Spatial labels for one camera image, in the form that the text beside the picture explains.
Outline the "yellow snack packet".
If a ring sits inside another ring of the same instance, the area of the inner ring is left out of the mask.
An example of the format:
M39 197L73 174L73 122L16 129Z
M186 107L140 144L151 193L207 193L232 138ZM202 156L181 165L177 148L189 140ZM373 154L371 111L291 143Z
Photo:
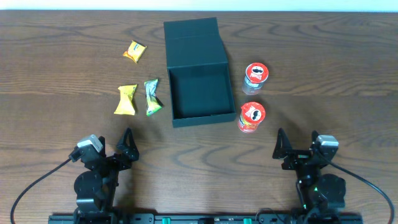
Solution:
M124 85L118 87L120 92L120 101L114 114L135 115L136 111L134 109L132 99L136 88L137 85Z

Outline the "red Pringles can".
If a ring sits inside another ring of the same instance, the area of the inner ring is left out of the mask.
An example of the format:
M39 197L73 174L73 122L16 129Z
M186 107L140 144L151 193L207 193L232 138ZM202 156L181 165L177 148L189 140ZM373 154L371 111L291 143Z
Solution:
M242 105L238 128L244 133L253 133L266 117L264 107L255 101Z

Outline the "green snack packet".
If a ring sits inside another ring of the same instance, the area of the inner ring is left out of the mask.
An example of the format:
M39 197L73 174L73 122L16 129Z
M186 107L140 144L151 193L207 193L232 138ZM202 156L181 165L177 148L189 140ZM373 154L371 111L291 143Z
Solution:
M158 79L148 80L144 82L144 87L146 91L146 115L151 116L158 112L162 108L162 105L158 102L156 96L156 89L158 84Z

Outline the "silver Pringles can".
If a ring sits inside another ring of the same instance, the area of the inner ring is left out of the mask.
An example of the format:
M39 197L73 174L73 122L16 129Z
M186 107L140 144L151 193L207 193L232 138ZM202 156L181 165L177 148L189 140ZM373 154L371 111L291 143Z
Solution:
M247 66L242 90L247 95L256 95L268 79L269 70L263 63L252 63Z

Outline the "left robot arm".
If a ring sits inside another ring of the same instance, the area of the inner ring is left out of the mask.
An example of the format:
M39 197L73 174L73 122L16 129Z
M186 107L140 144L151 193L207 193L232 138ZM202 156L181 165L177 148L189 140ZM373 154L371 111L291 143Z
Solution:
M127 128L116 145L118 153L107 156L105 138L89 135L81 139L69 155L72 162L81 161L88 170L74 183L76 204L82 215L115 214L113 200L119 172L130 169L139 159L139 151Z

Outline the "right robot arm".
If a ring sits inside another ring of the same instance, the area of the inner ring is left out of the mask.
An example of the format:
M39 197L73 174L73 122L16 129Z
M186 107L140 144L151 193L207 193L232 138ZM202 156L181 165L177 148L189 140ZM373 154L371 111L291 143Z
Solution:
M283 170L294 170L296 187L304 210L317 213L335 213L345 207L346 182L334 174L322 174L338 150L334 136L312 132L309 149L293 149L285 131L280 128L272 157L282 159Z

